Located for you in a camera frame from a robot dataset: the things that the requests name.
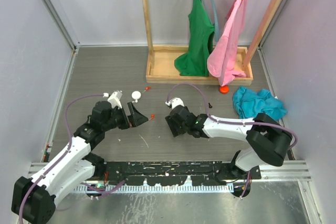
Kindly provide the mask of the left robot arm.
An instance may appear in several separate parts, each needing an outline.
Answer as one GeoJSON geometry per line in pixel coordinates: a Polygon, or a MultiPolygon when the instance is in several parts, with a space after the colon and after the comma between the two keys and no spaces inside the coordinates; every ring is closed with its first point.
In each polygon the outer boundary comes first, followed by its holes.
{"type": "Polygon", "coordinates": [[[105,174],[103,158],[92,150],[109,130],[137,127],[149,119],[128,103],[130,115],[108,101],[99,101],[87,121],[70,134],[68,144],[44,168],[30,178],[20,177],[14,185],[12,212],[19,222],[47,223],[59,203],[80,183],[105,174]]]}

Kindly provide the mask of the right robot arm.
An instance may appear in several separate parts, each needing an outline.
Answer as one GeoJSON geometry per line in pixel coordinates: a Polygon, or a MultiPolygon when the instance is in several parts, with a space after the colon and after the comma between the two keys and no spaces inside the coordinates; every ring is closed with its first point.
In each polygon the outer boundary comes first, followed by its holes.
{"type": "Polygon", "coordinates": [[[196,116],[187,107],[177,105],[165,120],[174,137],[188,134],[194,138],[223,137],[248,143],[249,148],[237,151],[229,165],[229,172],[237,179],[246,178],[250,170],[261,164],[281,167],[293,137],[264,113],[255,118],[225,119],[207,114],[196,116]]]}

